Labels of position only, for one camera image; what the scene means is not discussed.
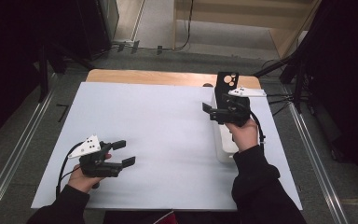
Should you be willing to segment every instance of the white paper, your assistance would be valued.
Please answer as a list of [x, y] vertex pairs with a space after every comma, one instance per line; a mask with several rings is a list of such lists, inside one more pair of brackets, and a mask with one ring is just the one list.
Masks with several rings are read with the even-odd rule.
[[[113, 158], [108, 162], [135, 156], [136, 163], [93, 189], [88, 208], [236, 210], [231, 188], [237, 168], [217, 160], [213, 126], [202, 111], [212, 94], [213, 88], [206, 87], [82, 83], [32, 208], [54, 202], [67, 152], [97, 134], [104, 142], [127, 141], [126, 147], [110, 151]], [[268, 161], [278, 167], [283, 187], [302, 209], [267, 99], [251, 98], [251, 108], [267, 137]], [[77, 163], [69, 160], [65, 173]]]

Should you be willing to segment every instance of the black sleeve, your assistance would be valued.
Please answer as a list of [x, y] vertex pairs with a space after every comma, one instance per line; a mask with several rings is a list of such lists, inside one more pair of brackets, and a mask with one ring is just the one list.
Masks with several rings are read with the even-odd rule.
[[239, 174], [232, 198], [241, 223], [306, 223], [278, 180], [278, 169], [270, 165], [260, 146], [234, 154]]
[[85, 223], [83, 212], [90, 196], [66, 185], [56, 201], [37, 210], [27, 224]]

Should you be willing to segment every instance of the black cable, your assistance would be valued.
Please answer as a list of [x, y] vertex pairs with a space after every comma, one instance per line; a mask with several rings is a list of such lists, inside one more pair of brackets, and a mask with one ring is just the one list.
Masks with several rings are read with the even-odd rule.
[[278, 111], [276, 111], [275, 113], [272, 114], [272, 117], [277, 115], [279, 112], [283, 111], [287, 106], [289, 106], [292, 102], [287, 102], [286, 104], [284, 104], [281, 109], [279, 109]]
[[268, 104], [269, 105], [275, 105], [275, 104], [278, 104], [278, 103], [282, 103], [282, 102], [292, 102], [291, 100], [293, 100], [293, 98], [292, 99], [283, 99], [283, 100], [277, 100], [277, 101], [270, 101], [270, 102], [268, 102]]
[[95, 58], [93, 60], [97, 60], [97, 59], [101, 58], [101, 56], [103, 56], [105, 53], [108, 53], [108, 52], [110, 52], [110, 51], [112, 51], [114, 49], [118, 49], [118, 47], [114, 47], [114, 48], [108, 49], [108, 50], [106, 50], [106, 51], [104, 51], [102, 53], [99, 53], [97, 56], [95, 56]]
[[258, 120], [257, 116], [255, 115], [254, 112], [250, 111], [252, 118], [254, 119], [255, 123], [258, 126], [258, 136], [260, 139], [260, 148], [261, 150], [264, 152], [264, 139], [266, 138], [266, 136], [263, 134], [263, 130], [261, 129], [261, 125], [260, 125], [260, 121]]
[[188, 29], [187, 28], [187, 26], [186, 26], [186, 21], [185, 20], [183, 20], [183, 25], [185, 26], [185, 30], [187, 30], [187, 35], [189, 35], [190, 34], [190, 29]]
[[63, 170], [65, 169], [65, 165], [66, 165], [66, 162], [68, 161], [68, 156], [75, 150], [75, 148], [79, 147], [80, 145], [82, 145], [83, 142], [80, 142], [80, 143], [77, 143], [74, 147], [72, 147], [68, 154], [66, 155], [65, 157], [65, 160], [63, 160], [63, 163], [62, 163], [62, 167], [61, 167], [61, 170], [60, 170], [60, 175], [58, 177], [58, 184], [57, 184], [57, 187], [56, 187], [56, 198], [58, 198], [58, 196], [60, 195], [61, 193], [61, 181], [63, 180], [63, 177], [62, 177], [62, 174], [63, 174]]
[[274, 61], [276, 61], [276, 63], [281, 63], [282, 66], [285, 65], [285, 63], [284, 63], [282, 60], [271, 59], [271, 60], [265, 61], [265, 62], [261, 65], [260, 70], [262, 71], [262, 70], [264, 69], [264, 66], [265, 66], [267, 63], [269, 63], [269, 62], [274, 62]]
[[81, 166], [77, 166], [75, 169], [73, 169], [72, 171], [66, 173], [63, 177], [61, 177], [61, 181], [63, 181], [63, 179], [68, 176], [69, 174], [73, 173], [74, 171], [78, 170]]
[[193, 6], [194, 6], [194, 0], [191, 0], [190, 15], [188, 16], [187, 40], [186, 40], [185, 44], [182, 47], [175, 48], [173, 51], [183, 49], [187, 45], [188, 40], [190, 39], [190, 25], [191, 25], [191, 19], [193, 17]]

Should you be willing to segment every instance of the metal rail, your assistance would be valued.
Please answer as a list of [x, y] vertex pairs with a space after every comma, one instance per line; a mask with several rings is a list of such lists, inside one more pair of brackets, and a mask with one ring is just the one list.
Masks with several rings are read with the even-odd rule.
[[55, 83], [57, 81], [57, 76], [53, 74], [51, 76], [51, 90], [48, 93], [48, 95], [45, 97], [45, 99], [39, 103], [34, 110], [33, 115], [31, 116], [30, 120], [28, 121], [27, 126], [25, 127], [24, 131], [22, 132], [22, 135], [17, 143], [17, 145], [14, 147], [12, 153], [10, 154], [9, 158], [7, 159], [7, 163], [2, 170], [0, 174], [0, 202], [7, 190], [7, 187], [13, 177], [13, 175], [16, 173], [17, 168], [19, 167], [19, 164], [21, 162], [21, 159], [23, 155], [25, 154], [27, 147], [29, 146], [29, 143], [31, 142], [34, 132], [36, 131], [40, 120], [43, 118], [43, 115], [45, 114], [48, 104], [51, 101], [53, 92], [55, 90]]
[[[285, 86], [283, 86], [283, 90], [286, 93], [291, 93], [290, 90], [288, 90]], [[303, 116], [297, 113], [297, 110], [293, 104], [290, 104], [290, 111], [292, 112], [293, 118], [298, 128], [298, 132], [300, 133], [301, 139], [310, 158], [310, 163], [312, 164], [313, 170], [315, 171], [319, 185], [321, 186], [322, 192], [324, 193], [324, 198], [335, 223], [350, 223], [337, 196], [334, 186], [328, 177], [328, 173], [324, 168], [322, 160], [319, 157], [319, 153], [313, 144], [312, 138], [310, 137], [310, 132], [308, 131]]]

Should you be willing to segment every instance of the person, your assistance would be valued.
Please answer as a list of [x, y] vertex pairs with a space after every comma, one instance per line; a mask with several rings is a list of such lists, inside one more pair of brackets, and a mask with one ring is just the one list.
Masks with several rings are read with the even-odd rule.
[[[233, 156], [239, 173], [231, 191], [239, 223], [306, 223], [282, 187], [278, 169], [267, 162], [258, 145], [256, 123], [248, 119], [241, 127], [231, 123], [226, 126], [239, 149]], [[84, 176], [80, 169], [74, 170], [57, 200], [36, 211], [27, 223], [85, 223], [83, 211], [90, 198], [88, 192], [101, 180]]]

